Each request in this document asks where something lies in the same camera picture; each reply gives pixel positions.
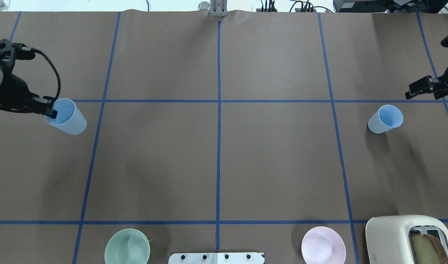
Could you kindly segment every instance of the green bowl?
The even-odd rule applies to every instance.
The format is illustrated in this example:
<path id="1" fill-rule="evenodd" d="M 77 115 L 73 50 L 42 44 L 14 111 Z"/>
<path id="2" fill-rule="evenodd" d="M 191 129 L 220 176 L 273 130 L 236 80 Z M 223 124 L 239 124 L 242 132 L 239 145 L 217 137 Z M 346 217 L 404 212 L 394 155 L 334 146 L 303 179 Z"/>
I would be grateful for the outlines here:
<path id="1" fill-rule="evenodd" d="M 147 237 L 137 229 L 124 229 L 114 234 L 106 245 L 106 264 L 146 264 L 150 256 Z"/>

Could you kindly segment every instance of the light blue cup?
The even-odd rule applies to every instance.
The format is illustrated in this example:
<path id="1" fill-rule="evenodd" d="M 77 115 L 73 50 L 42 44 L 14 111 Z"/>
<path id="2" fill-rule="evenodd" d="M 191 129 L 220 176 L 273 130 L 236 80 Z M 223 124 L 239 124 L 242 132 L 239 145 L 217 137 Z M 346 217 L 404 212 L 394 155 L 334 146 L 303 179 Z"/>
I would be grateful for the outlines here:
<path id="1" fill-rule="evenodd" d="M 387 104 L 379 108 L 368 122 L 369 129 L 376 133 L 384 133 L 399 127 L 403 123 L 403 114 L 393 105 Z"/>
<path id="2" fill-rule="evenodd" d="M 71 135 L 82 133 L 87 127 L 87 121 L 73 100 L 61 98 L 54 102 L 54 110 L 58 112 L 56 119 L 45 116 L 46 122 Z"/>
<path id="3" fill-rule="evenodd" d="M 146 264 L 150 256 L 147 237 L 137 229 L 117 232 L 106 245 L 105 264 Z"/>

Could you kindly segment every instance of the plastic cup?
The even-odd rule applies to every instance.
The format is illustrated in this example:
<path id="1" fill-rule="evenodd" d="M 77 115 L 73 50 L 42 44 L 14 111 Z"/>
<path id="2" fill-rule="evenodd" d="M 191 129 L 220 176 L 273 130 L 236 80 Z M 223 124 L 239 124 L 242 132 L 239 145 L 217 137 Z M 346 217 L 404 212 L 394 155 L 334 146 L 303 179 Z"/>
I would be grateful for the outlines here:
<path id="1" fill-rule="evenodd" d="M 54 102 L 53 109 L 58 112 L 56 119 L 45 116 L 46 122 L 71 135 L 82 133 L 87 127 L 87 121 L 73 100 L 61 98 Z"/>
<path id="2" fill-rule="evenodd" d="M 105 248 L 105 264 L 146 264 L 149 256 L 149 240 L 132 228 L 117 232 Z"/>
<path id="3" fill-rule="evenodd" d="M 346 260 L 343 239 L 328 227 L 310 229 L 302 240 L 301 251 L 307 264 L 343 264 Z"/>
<path id="4" fill-rule="evenodd" d="M 380 134 L 399 127 L 402 123 L 403 115 L 400 109 L 387 104 L 380 107 L 369 119 L 368 127 L 372 132 Z"/>

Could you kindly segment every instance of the pink bowl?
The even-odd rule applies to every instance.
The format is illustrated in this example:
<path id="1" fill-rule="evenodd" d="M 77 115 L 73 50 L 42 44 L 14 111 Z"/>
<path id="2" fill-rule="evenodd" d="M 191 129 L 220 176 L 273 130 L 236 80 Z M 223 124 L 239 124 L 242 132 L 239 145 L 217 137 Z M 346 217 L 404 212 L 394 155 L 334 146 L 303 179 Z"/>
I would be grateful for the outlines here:
<path id="1" fill-rule="evenodd" d="M 301 250 L 307 264 L 344 264 L 346 260 L 343 239 L 328 227 L 310 229 L 302 239 Z"/>

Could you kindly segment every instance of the white mounting plate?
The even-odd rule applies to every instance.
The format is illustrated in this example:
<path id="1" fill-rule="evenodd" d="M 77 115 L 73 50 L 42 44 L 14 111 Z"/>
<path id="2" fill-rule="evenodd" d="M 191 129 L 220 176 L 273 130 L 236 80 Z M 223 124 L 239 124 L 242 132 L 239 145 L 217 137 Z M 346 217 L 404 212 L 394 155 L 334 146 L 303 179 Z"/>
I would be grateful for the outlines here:
<path id="1" fill-rule="evenodd" d="M 168 264 L 265 264 L 265 254 L 257 252 L 175 253 L 168 259 Z"/>

